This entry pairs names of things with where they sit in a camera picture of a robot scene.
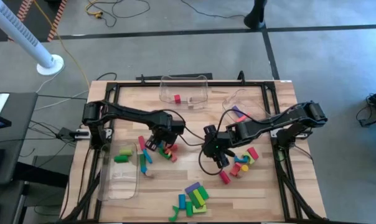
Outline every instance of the clear plastic bin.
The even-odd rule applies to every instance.
[[[122,147],[130,147],[133,155],[129,162],[116,163],[113,158],[119,155]],[[103,165],[101,168],[98,199],[101,201],[127,200],[138,194],[139,161],[137,145],[132,142],[107,144],[101,149]]]
[[[263,99],[256,99],[248,93],[247,90],[237,90],[233,95],[229,96],[222,103],[223,110],[238,109],[253,119],[261,120],[270,116],[263,106]],[[234,111],[228,112],[225,116],[230,123],[248,120],[246,116]]]
[[[179,95],[181,103],[176,103],[174,96]],[[168,108],[202,109],[207,105],[207,78],[161,78],[159,99],[168,104]]]

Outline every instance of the wooden table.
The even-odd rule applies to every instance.
[[[291,82],[275,81],[275,86],[281,111],[297,103]],[[105,87],[106,82],[104,81],[93,82],[88,100],[102,100],[105,95]],[[176,111],[187,121],[187,127],[194,133],[204,136],[204,126],[219,122],[223,112],[223,100],[242,88],[250,93],[253,100],[263,105],[261,91],[258,87],[210,86],[209,100],[205,109],[176,109]],[[159,101],[159,87],[123,87],[118,103],[146,111],[170,107],[170,105]],[[225,129],[225,125],[228,124],[227,119],[223,120],[221,130]],[[117,120],[115,121],[113,142],[128,141],[138,144],[138,136],[143,135],[147,139],[150,134],[151,132],[146,125]],[[187,131],[183,136],[188,142],[200,143],[200,139],[195,138]],[[183,194],[186,187],[198,181],[210,195],[210,198],[206,201],[208,211],[190,218],[186,217],[185,211],[181,211],[177,219],[178,222],[284,221],[268,133],[263,134],[247,146],[233,149],[237,155],[240,155],[248,147],[253,146],[260,158],[250,166],[250,170],[241,179],[230,177],[232,181],[228,185],[225,185],[219,176],[206,175],[201,171],[198,165],[200,146],[186,146],[181,139],[177,139],[176,144],[179,146],[177,162],[172,163],[161,157],[159,153],[151,152],[154,162],[148,165],[148,169],[154,172],[155,178],[148,179],[140,173],[137,196],[130,200],[103,202],[100,222],[168,222],[167,218],[174,214],[172,206],[178,206],[178,195]],[[309,152],[307,141],[298,140],[296,144]],[[68,215],[77,204],[82,167],[88,146],[88,141],[77,143],[70,172],[70,196],[64,216]],[[294,149],[290,150],[290,155],[298,191],[316,213],[325,217],[326,214],[311,160]],[[93,153],[90,152],[85,167],[82,194],[87,187],[92,156]],[[204,167],[210,172],[217,171],[215,163],[210,159],[202,157],[202,161]],[[95,195],[96,192],[90,204],[89,218],[93,217]],[[288,190],[287,198],[290,214],[294,217],[293,202]]]

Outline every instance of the yellow block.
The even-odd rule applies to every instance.
[[[200,206],[203,206],[205,204],[205,200],[203,200],[202,196],[200,195],[198,189],[195,189],[194,190],[194,195],[196,197],[196,199],[198,200]]]
[[[249,164],[252,165],[255,163],[255,160],[254,158],[252,158],[252,156],[250,155],[250,153],[248,151],[246,151],[245,153],[242,154],[242,157],[243,156],[248,156],[249,157]]]
[[[242,167],[240,168],[242,171],[246,172],[249,170],[249,167],[247,165],[242,165]]]
[[[206,208],[206,205],[200,207],[200,208],[195,208],[195,206],[192,206],[192,211],[194,213],[201,213],[201,212],[206,212],[207,211],[207,208]]]

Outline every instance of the tower fan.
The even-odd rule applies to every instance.
[[[55,75],[64,68],[62,57],[51,55],[2,0],[0,0],[0,29],[37,60],[39,74]]]

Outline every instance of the gray floor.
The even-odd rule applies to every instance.
[[[111,29],[85,14],[86,1],[69,1],[59,32],[71,35],[245,28],[242,18],[202,16],[179,0],[148,1],[151,10],[147,14],[119,19]],[[253,2],[186,1],[200,11],[224,16],[247,14]],[[134,13],[142,8],[140,4],[126,0],[118,12]],[[267,5],[266,23],[268,27],[376,24],[376,1],[274,0]],[[364,98],[376,92],[376,30],[271,33],[270,39],[281,79],[293,80],[298,100],[320,102],[329,117],[328,124],[309,139],[327,216],[376,223],[376,125],[360,128],[355,120],[356,112],[365,105]],[[59,42],[44,45],[61,55],[66,67],[41,93],[72,96],[87,90]],[[140,74],[203,72],[212,72],[216,79],[235,79],[240,70],[249,79],[272,79],[259,33],[66,40],[65,45],[91,80],[105,72],[116,72],[119,80],[132,80]],[[16,44],[0,43],[0,91],[36,91],[44,80],[35,71],[34,60]],[[37,108],[58,101],[40,98]],[[75,129],[80,124],[83,104],[70,100],[36,111],[33,120]],[[28,135],[41,137],[32,132]],[[34,155],[54,155],[62,142],[26,141],[22,154],[34,147]],[[73,151],[66,147],[61,154]],[[32,157],[21,160],[31,162]],[[53,219],[29,210],[25,223]]]

